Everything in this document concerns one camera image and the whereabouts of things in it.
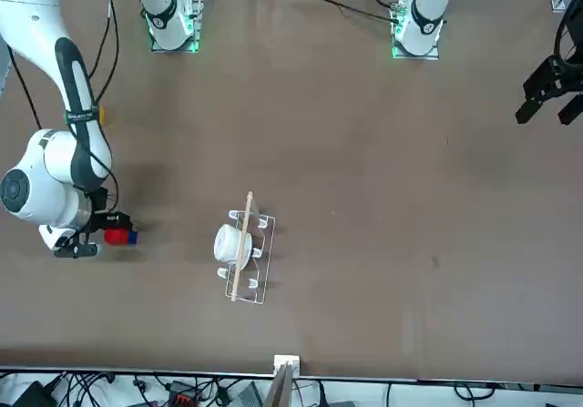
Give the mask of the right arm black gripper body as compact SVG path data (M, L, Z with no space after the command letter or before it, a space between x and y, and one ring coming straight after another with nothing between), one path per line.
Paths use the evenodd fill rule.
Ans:
M89 220L90 234L99 230L117 229L118 227L117 213L96 213Z

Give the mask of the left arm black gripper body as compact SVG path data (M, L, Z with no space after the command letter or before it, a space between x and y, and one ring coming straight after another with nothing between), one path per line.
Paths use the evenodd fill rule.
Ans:
M523 84L527 100L549 100L582 90L582 64L548 56Z

